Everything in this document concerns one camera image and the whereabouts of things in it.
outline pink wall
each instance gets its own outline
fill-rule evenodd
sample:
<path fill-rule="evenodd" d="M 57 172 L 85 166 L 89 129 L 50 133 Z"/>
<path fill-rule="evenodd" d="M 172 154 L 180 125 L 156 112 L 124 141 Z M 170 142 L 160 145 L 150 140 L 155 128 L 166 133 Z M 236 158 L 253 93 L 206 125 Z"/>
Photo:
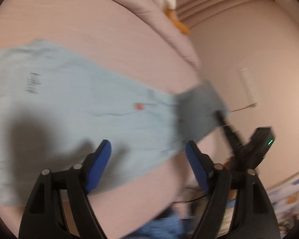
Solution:
<path fill-rule="evenodd" d="M 207 76 L 231 110 L 249 104 L 240 68 L 248 68 L 257 108 L 234 112 L 230 121 L 245 139 L 258 126 L 273 126 L 276 141 L 260 165 L 266 188 L 299 172 L 299 28 L 273 0 L 230 8 L 192 28 L 191 40 Z M 217 131 L 217 162 L 229 149 Z"/>

